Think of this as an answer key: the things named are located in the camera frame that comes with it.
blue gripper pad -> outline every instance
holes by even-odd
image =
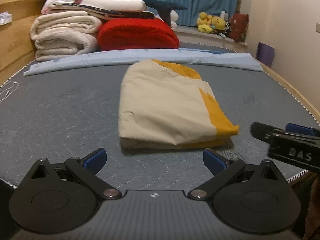
[[[300,133],[300,134],[305,134],[305,135],[310,135],[310,136],[316,136],[314,133],[313,129],[310,127],[294,124],[294,123],[288,123],[285,126],[285,130],[287,132],[293,132],[293,133]]]
[[[205,149],[203,152],[203,163],[213,175],[217,175],[227,168],[226,161],[224,157],[219,154],[215,155],[208,149]]]
[[[82,166],[93,174],[97,174],[107,163],[107,153],[103,148],[98,148],[81,159]]]

tissue box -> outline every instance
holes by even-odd
[[[8,12],[0,13],[0,25],[12,22],[12,14]]]

beige and yellow cloth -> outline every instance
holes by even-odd
[[[143,60],[121,84],[118,130],[125,148],[198,148],[238,134],[199,73],[183,65]]]

wooden bed frame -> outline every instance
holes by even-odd
[[[12,22],[0,26],[0,85],[35,59],[34,42],[30,39],[29,30],[33,21],[40,15],[46,0],[0,0],[0,13],[12,14]],[[262,65],[263,70],[300,103],[320,122],[320,112],[289,82]]]

red blanket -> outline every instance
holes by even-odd
[[[101,50],[177,49],[179,39],[159,19],[114,19],[106,22],[98,34]]]

